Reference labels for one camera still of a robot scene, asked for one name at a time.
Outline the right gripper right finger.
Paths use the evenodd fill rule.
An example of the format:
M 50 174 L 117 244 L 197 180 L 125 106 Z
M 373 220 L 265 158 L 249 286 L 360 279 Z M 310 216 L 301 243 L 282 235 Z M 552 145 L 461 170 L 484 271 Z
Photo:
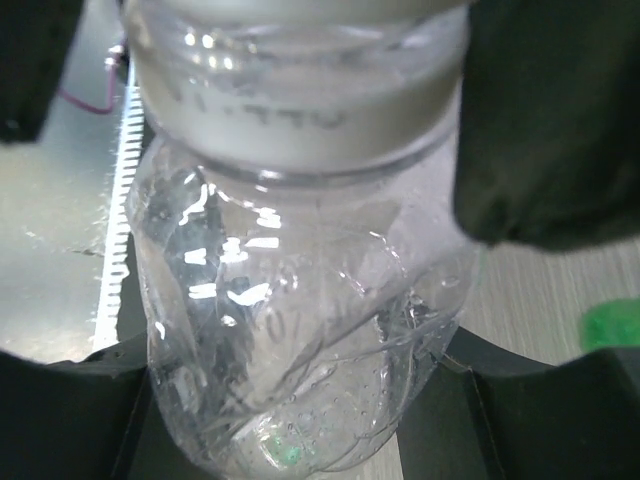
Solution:
M 459 328 L 397 431 L 407 479 L 636 479 L 639 350 L 551 366 Z

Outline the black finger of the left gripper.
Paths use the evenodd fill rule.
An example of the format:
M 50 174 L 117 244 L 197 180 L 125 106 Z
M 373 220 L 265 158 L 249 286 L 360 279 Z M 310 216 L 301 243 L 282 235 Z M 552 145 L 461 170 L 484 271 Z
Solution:
M 453 197 L 485 245 L 578 250 L 639 233 L 639 5 L 470 11 Z

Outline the clear plastic bottle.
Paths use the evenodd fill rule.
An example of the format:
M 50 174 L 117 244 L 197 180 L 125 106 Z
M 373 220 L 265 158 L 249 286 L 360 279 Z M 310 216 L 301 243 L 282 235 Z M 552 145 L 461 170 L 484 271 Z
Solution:
M 165 424 L 225 479 L 347 470 L 394 434 L 476 279 L 456 124 L 342 172 L 251 170 L 153 137 L 128 202 Z

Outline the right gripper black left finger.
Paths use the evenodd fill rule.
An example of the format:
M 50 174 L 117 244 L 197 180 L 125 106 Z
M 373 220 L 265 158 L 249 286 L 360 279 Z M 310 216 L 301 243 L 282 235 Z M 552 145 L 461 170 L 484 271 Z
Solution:
M 81 362 L 1 355 L 4 479 L 206 479 L 174 444 L 153 397 L 147 337 Z

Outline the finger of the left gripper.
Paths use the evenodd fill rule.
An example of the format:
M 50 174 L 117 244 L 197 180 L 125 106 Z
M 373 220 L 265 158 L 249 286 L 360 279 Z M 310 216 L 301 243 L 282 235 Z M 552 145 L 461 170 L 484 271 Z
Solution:
M 35 142 L 82 16 L 82 0 L 2 0 L 1 142 Z

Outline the white bottle cap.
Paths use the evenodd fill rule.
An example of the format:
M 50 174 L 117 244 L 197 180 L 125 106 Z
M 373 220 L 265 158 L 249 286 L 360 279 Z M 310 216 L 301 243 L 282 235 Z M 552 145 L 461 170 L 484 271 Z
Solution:
M 466 1 L 127 1 L 150 123 L 251 170 L 342 172 L 456 124 Z

